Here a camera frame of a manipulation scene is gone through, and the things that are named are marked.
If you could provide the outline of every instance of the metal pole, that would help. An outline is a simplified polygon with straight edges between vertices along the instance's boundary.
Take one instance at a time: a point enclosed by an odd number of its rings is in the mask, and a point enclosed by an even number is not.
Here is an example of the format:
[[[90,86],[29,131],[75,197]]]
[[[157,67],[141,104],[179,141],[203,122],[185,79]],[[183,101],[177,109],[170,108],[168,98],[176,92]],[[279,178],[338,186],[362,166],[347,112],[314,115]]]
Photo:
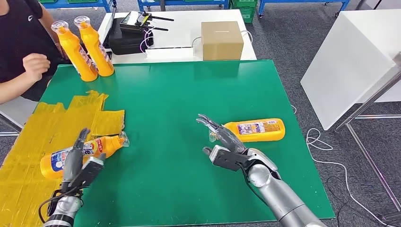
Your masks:
[[[166,10],[166,3],[164,1],[165,0],[160,0],[160,11]]]
[[[359,115],[355,119],[386,119],[401,118],[401,114],[377,114],[377,115]]]
[[[336,129],[338,131],[345,124],[352,121],[355,117],[359,116],[362,112],[364,112],[373,102],[375,102],[380,96],[386,93],[390,88],[392,88],[398,81],[401,80],[401,71],[397,73],[391,80],[389,80],[386,84],[384,84],[376,93],[373,94],[366,102],[364,102],[356,111],[354,111],[349,117],[347,117]]]
[[[362,7],[362,5],[366,2],[367,0],[361,0],[359,3],[358,3],[358,5],[357,5],[357,7],[355,8],[355,10],[359,10],[361,7]]]
[[[4,131],[0,132],[0,137],[1,136],[19,136],[19,133],[14,131]]]
[[[12,122],[10,119],[5,117],[0,113],[0,121],[4,122],[6,125],[10,126],[12,129],[14,129],[17,132],[21,132],[22,128],[16,125],[14,122]]]
[[[401,211],[400,202],[398,202],[397,197],[392,192],[391,188],[387,184],[383,174],[380,172],[379,168],[377,168],[375,162],[373,161],[372,157],[370,156],[369,152],[366,150],[365,146],[362,144],[361,140],[359,139],[358,135],[355,133],[354,129],[351,127],[349,123],[345,123],[349,132],[351,133],[352,137],[354,138],[355,142],[357,142],[359,148],[361,149],[362,153],[364,154],[365,158],[367,159],[368,163],[374,170],[375,174],[379,178],[380,182],[382,183],[384,189],[386,190],[387,194],[389,195],[390,199],[394,203],[395,207],[398,211]]]

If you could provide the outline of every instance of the gray carpet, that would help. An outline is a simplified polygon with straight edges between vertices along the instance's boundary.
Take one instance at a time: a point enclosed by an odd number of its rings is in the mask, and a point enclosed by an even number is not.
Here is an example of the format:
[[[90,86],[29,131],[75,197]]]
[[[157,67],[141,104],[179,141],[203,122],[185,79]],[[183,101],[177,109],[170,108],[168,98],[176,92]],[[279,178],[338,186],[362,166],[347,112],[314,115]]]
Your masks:
[[[353,10],[358,0],[351,0],[347,10]],[[207,10],[218,9],[218,6],[166,7],[167,10]],[[339,3],[325,6],[321,3],[283,3],[266,4],[264,17],[253,19],[247,29],[253,34],[253,47],[258,59],[273,59],[279,76],[293,105],[298,109],[296,117],[304,135],[310,128],[318,128],[322,132],[321,139],[334,147],[332,151],[321,151],[312,148],[313,156],[318,160],[340,162],[348,169],[349,186],[354,197],[369,208],[374,214],[381,215],[395,211],[394,205],[387,197],[376,175],[351,134],[347,129],[339,133],[323,131],[310,105],[300,80],[317,50],[322,44],[335,21],[334,14],[340,8]],[[135,0],[118,0],[118,11],[138,10]],[[67,20],[74,33],[77,33],[72,20],[79,15],[87,15],[92,26],[97,29],[103,19],[103,9],[50,10],[54,18]],[[366,111],[367,114],[401,113],[401,103],[375,104]],[[401,197],[401,162],[399,146],[401,129],[400,120],[355,120],[352,123],[365,147],[371,151],[373,159],[392,187],[396,196]],[[13,138],[0,138],[0,163],[9,151]],[[344,170],[340,166],[316,163],[316,168],[325,186],[334,212],[341,209],[340,226],[380,226],[355,202],[348,201],[349,195],[344,183]],[[329,227],[336,227],[337,220],[324,220]],[[240,224],[229,226],[278,226],[276,223]]]

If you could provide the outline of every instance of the green mat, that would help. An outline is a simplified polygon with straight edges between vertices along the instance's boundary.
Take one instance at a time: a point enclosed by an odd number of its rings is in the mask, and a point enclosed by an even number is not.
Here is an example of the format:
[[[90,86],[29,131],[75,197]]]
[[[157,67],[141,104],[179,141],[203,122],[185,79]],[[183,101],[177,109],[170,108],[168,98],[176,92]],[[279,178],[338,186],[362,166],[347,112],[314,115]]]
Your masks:
[[[60,66],[42,97],[64,103],[88,90],[108,94],[105,110],[124,109],[128,148],[118,150],[84,190],[75,227],[172,226],[274,220],[242,173],[213,166],[197,114],[226,123],[281,118],[285,137],[246,143],[276,163],[282,178],[319,218],[334,214],[273,61],[115,65],[115,75],[82,82]]]

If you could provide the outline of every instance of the yellow plastic bottle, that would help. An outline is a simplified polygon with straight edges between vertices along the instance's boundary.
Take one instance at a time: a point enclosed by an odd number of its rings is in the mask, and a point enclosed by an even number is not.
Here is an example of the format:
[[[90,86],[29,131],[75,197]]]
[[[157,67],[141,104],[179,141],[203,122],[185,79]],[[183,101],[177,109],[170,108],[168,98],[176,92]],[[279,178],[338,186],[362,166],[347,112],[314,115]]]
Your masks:
[[[79,43],[78,37],[68,29],[68,23],[62,20],[56,21],[52,24],[52,30],[57,33],[61,46],[81,79],[85,82],[95,80],[97,69]]]
[[[112,61],[103,45],[99,42],[99,34],[90,25],[90,19],[87,16],[79,16],[75,18],[74,24],[79,28],[82,42],[95,62],[99,75],[102,77],[112,75],[114,73]]]
[[[122,132],[118,136],[103,136],[95,140],[84,143],[83,163],[90,156],[99,157],[100,154],[106,154],[106,158],[110,157],[121,147],[129,146],[130,142]],[[72,147],[56,151],[50,155],[44,156],[40,160],[40,170],[44,177],[53,179],[62,177],[64,162]]]
[[[260,119],[244,122],[229,122],[224,125],[241,142],[275,141],[284,137],[286,130],[279,118]]]

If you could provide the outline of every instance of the robotic arm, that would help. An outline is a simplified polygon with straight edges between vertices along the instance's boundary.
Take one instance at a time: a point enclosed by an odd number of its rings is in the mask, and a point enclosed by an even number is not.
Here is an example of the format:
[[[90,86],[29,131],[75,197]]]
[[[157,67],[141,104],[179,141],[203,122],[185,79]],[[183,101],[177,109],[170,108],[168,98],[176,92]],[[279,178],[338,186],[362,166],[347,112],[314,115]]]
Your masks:
[[[82,189],[88,187],[104,168],[105,154],[101,154],[99,158],[90,157],[82,165],[82,150],[88,133],[88,129],[80,132],[71,152],[67,155],[60,189],[55,190],[52,197],[39,206],[42,227],[72,227],[75,215],[82,206]],[[44,221],[41,207],[48,202],[50,202],[47,208],[49,219]]]
[[[223,147],[215,145],[213,149],[203,148],[211,162],[233,171],[241,169],[247,180],[259,190],[264,203],[282,226],[326,227],[281,180],[276,165],[261,151],[246,148],[229,129],[205,115],[199,114],[196,121],[207,126],[223,144]]]

